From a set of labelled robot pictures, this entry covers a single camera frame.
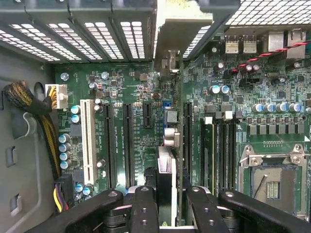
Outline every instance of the short pcie slot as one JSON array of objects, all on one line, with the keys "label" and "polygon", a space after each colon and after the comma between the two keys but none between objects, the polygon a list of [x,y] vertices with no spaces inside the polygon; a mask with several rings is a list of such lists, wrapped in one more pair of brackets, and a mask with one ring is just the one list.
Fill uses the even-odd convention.
[{"label": "short pcie slot", "polygon": [[103,105],[104,115],[104,137],[105,137],[105,148],[106,148],[106,177],[107,187],[115,188],[117,185],[117,174],[116,174],[116,144],[115,144],[115,127],[114,127],[114,116],[113,106],[110,103]]},{"label": "short pcie slot", "polygon": [[126,188],[129,188],[135,185],[133,107],[131,104],[123,105],[123,134]]},{"label": "short pcie slot", "polygon": [[184,103],[184,159],[192,181],[192,103]]},{"label": "short pcie slot", "polygon": [[229,124],[229,161],[228,161],[228,188],[235,188],[236,172],[236,121],[233,119]]},{"label": "short pcie slot", "polygon": [[143,113],[143,124],[144,128],[152,128],[152,104],[151,103],[143,103],[142,105],[142,113]]},{"label": "short pcie slot", "polygon": [[80,100],[84,183],[97,180],[95,121],[93,100]]}]

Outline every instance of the cable bundle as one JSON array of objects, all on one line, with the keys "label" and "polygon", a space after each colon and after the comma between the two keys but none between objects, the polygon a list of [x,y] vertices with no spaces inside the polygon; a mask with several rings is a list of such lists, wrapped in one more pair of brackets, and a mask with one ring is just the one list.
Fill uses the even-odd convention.
[{"label": "cable bundle", "polygon": [[30,91],[27,82],[19,81],[4,87],[4,94],[15,107],[31,113],[41,125],[47,143],[49,159],[52,166],[53,177],[56,180],[61,175],[58,158],[58,143],[55,128],[49,113],[56,108],[56,90],[49,88],[47,97],[40,101]]},{"label": "cable bundle", "polygon": [[53,191],[53,198],[54,198],[54,202],[56,204],[56,207],[59,213],[61,213],[64,210],[69,209],[67,203],[65,202],[63,193],[61,192],[61,189],[57,184],[55,185],[55,188]]}]

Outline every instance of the white power connector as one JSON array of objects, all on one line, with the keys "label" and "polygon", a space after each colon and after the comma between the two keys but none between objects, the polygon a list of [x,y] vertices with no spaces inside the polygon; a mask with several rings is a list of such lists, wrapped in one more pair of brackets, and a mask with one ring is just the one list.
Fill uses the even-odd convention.
[{"label": "white power connector", "polygon": [[45,84],[45,96],[47,96],[48,89],[52,86],[55,86],[56,89],[56,109],[63,109],[66,111],[68,109],[67,85]]}]

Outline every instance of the green circuit board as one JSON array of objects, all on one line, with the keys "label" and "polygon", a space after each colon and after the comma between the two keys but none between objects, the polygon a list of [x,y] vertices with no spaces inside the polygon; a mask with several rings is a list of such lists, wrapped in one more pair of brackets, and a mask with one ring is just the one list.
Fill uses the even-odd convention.
[{"label": "green circuit board", "polygon": [[[255,196],[272,206],[280,208],[302,219],[309,219],[310,205],[310,125],[311,118],[305,113],[311,104],[311,69],[299,68],[286,71],[284,62],[271,63],[268,59],[256,62],[260,69],[252,78],[260,79],[256,84],[241,86],[245,74],[224,76],[224,70],[235,68],[253,55],[210,55],[205,54],[191,62],[181,71],[183,79],[183,99],[186,108],[190,108],[191,117],[183,115],[184,154],[188,151],[190,165],[185,165],[192,185],[207,186],[215,195],[222,188],[234,188],[250,196]],[[214,67],[222,62],[223,70],[215,71]],[[62,73],[69,74],[67,81],[62,81]],[[107,72],[109,79],[103,80],[101,73]],[[285,82],[278,85],[272,83],[268,73],[277,73],[284,77]],[[167,79],[161,78],[153,70],[152,63],[137,64],[76,64],[57,65],[55,68],[57,84],[66,84],[69,92],[69,108],[79,105],[80,100],[102,99],[104,104],[113,107],[114,151],[116,164],[115,188],[126,193],[128,178],[126,174],[125,144],[124,144],[124,104],[131,104],[133,109],[133,161],[134,177],[131,185],[143,185],[144,171],[156,166],[157,147],[163,145],[163,115],[165,106],[174,104],[172,93],[174,86]],[[88,84],[96,82],[100,85],[97,91],[90,90]],[[211,86],[229,87],[226,94],[212,94]],[[255,104],[298,103],[299,112],[255,113]],[[144,104],[150,106],[152,123],[145,126]],[[242,117],[220,123],[213,120],[213,126],[202,125],[205,117],[215,117],[217,112],[222,115],[226,111],[240,112]],[[71,116],[69,111],[59,110],[59,132],[71,135]],[[97,160],[105,159],[107,143],[104,141],[105,131],[102,113],[95,113],[95,134]],[[71,162],[64,173],[72,173],[74,181],[80,182],[81,175],[77,173],[83,167],[82,141],[79,136],[71,135]],[[304,160],[300,164],[286,163],[283,159],[264,159],[258,166],[241,168],[241,159],[246,147],[251,146],[256,154],[289,154],[295,147],[303,150]],[[107,181],[106,168],[98,169],[98,180],[94,184],[93,195],[111,187]],[[269,177],[264,188],[259,190],[261,177]],[[285,181],[290,180],[286,188]]]}]

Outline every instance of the white pci slot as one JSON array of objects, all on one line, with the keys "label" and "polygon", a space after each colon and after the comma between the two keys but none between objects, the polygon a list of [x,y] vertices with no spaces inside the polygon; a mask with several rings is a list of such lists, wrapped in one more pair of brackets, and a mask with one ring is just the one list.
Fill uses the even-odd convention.
[{"label": "white pci slot", "polygon": [[80,100],[84,184],[97,180],[93,100]]}]

